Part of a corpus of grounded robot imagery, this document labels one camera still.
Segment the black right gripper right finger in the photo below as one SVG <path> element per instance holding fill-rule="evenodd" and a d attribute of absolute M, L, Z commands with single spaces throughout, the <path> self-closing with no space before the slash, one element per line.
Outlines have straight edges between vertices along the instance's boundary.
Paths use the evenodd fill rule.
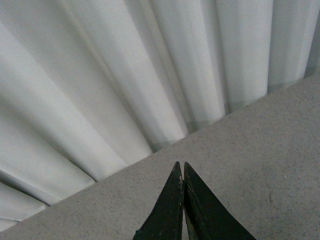
<path fill-rule="evenodd" d="M 184 163 L 184 210 L 191 240 L 253 240 L 188 162 Z"/>

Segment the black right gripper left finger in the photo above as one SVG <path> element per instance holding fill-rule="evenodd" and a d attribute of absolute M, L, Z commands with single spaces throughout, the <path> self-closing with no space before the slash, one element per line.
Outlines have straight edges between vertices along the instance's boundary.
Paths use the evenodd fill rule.
<path fill-rule="evenodd" d="M 184 210 L 184 181 L 177 161 L 143 225 L 134 240 L 180 240 Z"/>

